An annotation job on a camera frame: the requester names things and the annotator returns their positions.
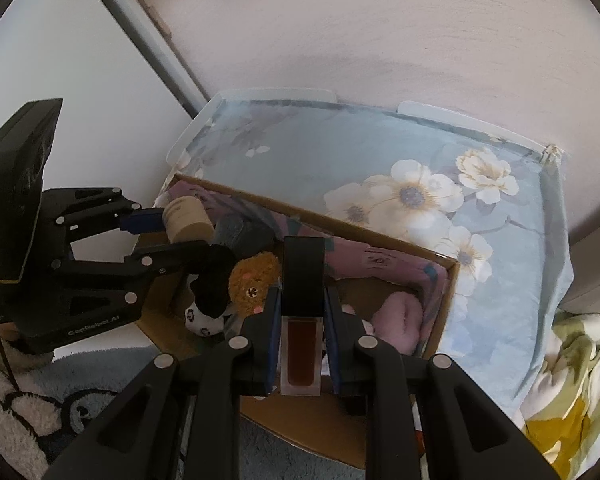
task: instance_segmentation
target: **yellow blanket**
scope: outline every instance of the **yellow blanket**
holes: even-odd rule
[[[600,314],[554,321],[544,363],[520,408],[523,431],[562,480],[600,457]]]

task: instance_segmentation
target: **blue floral blanket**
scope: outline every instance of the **blue floral blanket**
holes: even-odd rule
[[[520,406],[573,277],[555,159],[378,108],[270,100],[225,100],[187,154],[185,174],[456,258],[439,350]]]

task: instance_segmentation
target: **white flower print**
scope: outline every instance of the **white flower print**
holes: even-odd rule
[[[460,186],[416,160],[399,160],[391,176],[370,176],[364,186],[376,203],[369,213],[372,229],[409,241],[417,232],[443,227],[444,213],[464,202]]]
[[[456,282],[456,294],[470,296],[477,282],[483,283],[491,276],[491,264],[487,261],[493,249],[480,235],[472,235],[466,227],[452,227],[435,250],[451,256],[460,263]]]
[[[442,238],[446,237],[451,227],[451,220],[442,213],[438,213],[433,224],[426,229],[409,229],[407,234],[398,236],[397,238],[433,251]],[[389,231],[391,230],[385,229],[383,233],[390,236]]]
[[[247,150],[244,156],[253,157],[256,153],[267,153],[271,148],[269,146],[259,146],[255,150],[253,148]]]
[[[481,150],[468,150],[456,158],[456,166],[461,171],[458,180],[469,189],[477,189],[475,197],[485,204],[500,201],[500,192],[515,195],[520,188],[511,167],[506,160],[498,160],[487,147]]]
[[[350,224],[368,227],[369,212],[374,206],[368,190],[351,182],[324,194],[327,215]]]

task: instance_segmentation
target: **pink plush toy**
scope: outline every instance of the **pink plush toy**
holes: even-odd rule
[[[408,292],[394,292],[371,318],[376,337],[398,352],[411,355],[420,340],[422,305]]]

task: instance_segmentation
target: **beige wall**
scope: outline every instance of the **beige wall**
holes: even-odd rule
[[[589,0],[145,0],[207,94],[335,90],[468,113],[569,153],[576,237],[600,222],[600,16]]]

